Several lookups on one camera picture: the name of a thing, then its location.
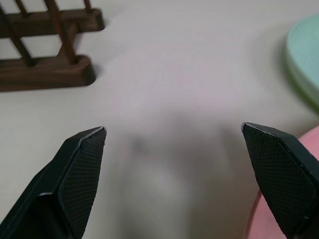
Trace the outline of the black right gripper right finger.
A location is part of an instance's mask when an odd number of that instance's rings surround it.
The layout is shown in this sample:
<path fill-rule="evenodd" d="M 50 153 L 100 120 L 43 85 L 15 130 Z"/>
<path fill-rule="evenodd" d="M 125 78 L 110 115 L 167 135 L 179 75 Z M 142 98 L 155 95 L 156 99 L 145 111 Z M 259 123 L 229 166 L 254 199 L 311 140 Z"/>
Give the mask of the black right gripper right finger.
<path fill-rule="evenodd" d="M 293 135 L 242 124 L 261 195 L 286 239 L 319 239 L 319 160 Z"/>

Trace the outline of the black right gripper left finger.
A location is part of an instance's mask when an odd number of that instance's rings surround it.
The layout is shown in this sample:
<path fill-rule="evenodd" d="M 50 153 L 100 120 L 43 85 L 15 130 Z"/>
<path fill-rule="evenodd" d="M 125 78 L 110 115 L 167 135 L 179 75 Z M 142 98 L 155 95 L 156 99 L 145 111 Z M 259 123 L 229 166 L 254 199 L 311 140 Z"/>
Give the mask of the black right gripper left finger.
<path fill-rule="evenodd" d="M 0 239 L 82 239 L 96 197 L 107 131 L 66 139 L 0 224 Z"/>

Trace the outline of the wooden dish rack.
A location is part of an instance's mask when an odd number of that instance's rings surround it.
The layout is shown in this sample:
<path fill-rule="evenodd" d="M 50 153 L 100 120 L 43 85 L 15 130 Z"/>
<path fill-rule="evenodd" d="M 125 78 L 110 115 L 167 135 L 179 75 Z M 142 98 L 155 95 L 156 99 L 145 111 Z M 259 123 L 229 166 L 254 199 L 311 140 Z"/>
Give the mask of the wooden dish rack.
<path fill-rule="evenodd" d="M 60 10 L 56 0 L 43 0 L 47 10 L 28 12 L 22 0 L 14 0 L 19 13 L 5 13 L 0 5 L 0 39 L 8 38 L 19 59 L 0 59 L 0 93 L 84 87 L 93 84 L 96 74 L 89 56 L 77 55 L 73 47 L 79 33 L 105 28 L 100 9 L 90 0 L 84 8 Z M 58 35 L 62 45 L 56 56 L 34 58 L 23 37 Z"/>

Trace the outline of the red plate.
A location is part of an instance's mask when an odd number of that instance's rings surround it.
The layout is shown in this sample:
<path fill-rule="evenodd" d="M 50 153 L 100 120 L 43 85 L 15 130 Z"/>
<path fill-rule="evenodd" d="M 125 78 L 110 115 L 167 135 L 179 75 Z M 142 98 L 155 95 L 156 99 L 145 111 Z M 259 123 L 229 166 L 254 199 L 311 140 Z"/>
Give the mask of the red plate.
<path fill-rule="evenodd" d="M 319 161 L 319 126 L 308 131 L 299 141 Z M 261 191 L 258 191 L 242 239 L 286 239 Z"/>

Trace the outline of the green plate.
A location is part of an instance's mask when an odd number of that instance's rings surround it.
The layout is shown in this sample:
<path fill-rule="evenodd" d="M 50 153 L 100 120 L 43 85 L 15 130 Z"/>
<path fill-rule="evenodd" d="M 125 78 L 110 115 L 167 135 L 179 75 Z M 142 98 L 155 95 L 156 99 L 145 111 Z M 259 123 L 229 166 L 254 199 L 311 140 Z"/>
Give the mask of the green plate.
<path fill-rule="evenodd" d="M 319 114 L 319 13 L 300 20 L 290 29 L 285 62 L 301 95 Z"/>

